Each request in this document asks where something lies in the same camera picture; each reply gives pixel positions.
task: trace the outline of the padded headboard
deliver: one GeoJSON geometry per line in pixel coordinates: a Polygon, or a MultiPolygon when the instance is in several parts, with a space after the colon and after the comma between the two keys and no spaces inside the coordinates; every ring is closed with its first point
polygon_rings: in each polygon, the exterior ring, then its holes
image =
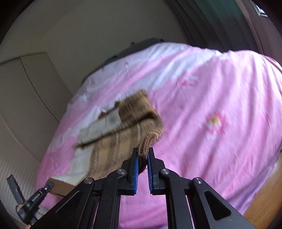
{"type": "Polygon", "coordinates": [[[14,217],[11,174],[25,198],[36,190],[37,170],[72,94],[46,53],[0,64],[0,199],[14,217]]]}

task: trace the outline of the green curtain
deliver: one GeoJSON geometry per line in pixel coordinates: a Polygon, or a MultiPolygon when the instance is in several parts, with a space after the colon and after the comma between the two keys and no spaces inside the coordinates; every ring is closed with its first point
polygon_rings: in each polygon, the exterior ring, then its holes
{"type": "Polygon", "coordinates": [[[180,20],[189,44],[200,48],[253,50],[258,48],[235,0],[167,0],[180,20]]]}

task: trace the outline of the bed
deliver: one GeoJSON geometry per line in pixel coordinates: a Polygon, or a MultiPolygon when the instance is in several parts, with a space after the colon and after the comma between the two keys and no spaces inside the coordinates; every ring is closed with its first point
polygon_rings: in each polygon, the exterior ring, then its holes
{"type": "MultiPolygon", "coordinates": [[[[69,170],[81,129],[145,89],[165,126],[154,145],[156,157],[182,177],[202,177],[257,229],[266,228],[281,207],[281,197],[268,204],[267,216],[258,207],[269,190],[277,190],[272,179],[281,175],[281,72],[275,60],[252,51],[220,53],[175,43],[158,43],[101,67],[69,102],[37,188],[69,170]]],[[[138,182],[138,195],[121,199],[120,228],[165,226],[164,197],[149,194],[146,173],[138,182]]],[[[50,209],[58,200],[48,194],[42,206],[50,209]]]]}

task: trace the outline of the hand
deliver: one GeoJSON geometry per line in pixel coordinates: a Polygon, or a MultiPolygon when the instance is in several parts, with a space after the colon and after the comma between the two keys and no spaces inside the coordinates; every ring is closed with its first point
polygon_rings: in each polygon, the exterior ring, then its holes
{"type": "Polygon", "coordinates": [[[26,225],[25,229],[30,229],[30,227],[31,227],[31,225],[26,225]]]}

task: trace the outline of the silver bolt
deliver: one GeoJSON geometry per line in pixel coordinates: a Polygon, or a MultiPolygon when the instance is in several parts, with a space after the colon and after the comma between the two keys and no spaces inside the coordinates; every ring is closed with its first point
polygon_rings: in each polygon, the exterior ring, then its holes
{"type": "Polygon", "coordinates": [[[91,177],[85,178],[84,183],[91,184],[93,182],[93,179],[91,177]]]}
{"type": "Polygon", "coordinates": [[[197,184],[203,183],[203,179],[202,179],[202,178],[199,178],[199,177],[195,177],[193,180],[194,180],[194,182],[197,183],[197,184]]]}
{"type": "Polygon", "coordinates": [[[123,175],[125,173],[126,173],[126,171],[124,169],[118,169],[118,174],[119,175],[123,175]]]}
{"type": "Polygon", "coordinates": [[[161,173],[162,174],[169,174],[170,170],[169,169],[162,169],[161,173]]]}

